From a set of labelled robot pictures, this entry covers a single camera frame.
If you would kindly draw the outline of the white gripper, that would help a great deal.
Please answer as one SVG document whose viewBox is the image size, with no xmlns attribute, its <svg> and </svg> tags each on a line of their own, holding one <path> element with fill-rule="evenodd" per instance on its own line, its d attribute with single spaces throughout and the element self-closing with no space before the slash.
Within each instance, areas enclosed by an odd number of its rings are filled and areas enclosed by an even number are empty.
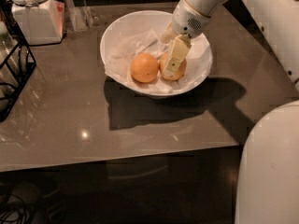
<svg viewBox="0 0 299 224">
<path fill-rule="evenodd" d="M 196 38 L 205 30 L 210 18 L 197 12 L 186 0 L 180 0 L 175 8 L 172 21 L 168 23 L 160 40 L 169 45 L 163 74 L 172 77 L 191 49 L 190 38 Z"/>
</svg>

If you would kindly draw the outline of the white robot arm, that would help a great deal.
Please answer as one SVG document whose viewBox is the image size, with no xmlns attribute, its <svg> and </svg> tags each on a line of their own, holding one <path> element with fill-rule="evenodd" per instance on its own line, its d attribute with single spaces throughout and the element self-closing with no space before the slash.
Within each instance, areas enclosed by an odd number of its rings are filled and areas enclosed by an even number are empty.
<svg viewBox="0 0 299 224">
<path fill-rule="evenodd" d="M 161 40 L 173 76 L 227 0 L 179 0 Z M 299 79 L 298 0 L 241 0 L 294 86 Z M 251 130 L 239 164 L 235 224 L 299 224 L 299 102 L 279 106 Z"/>
</svg>

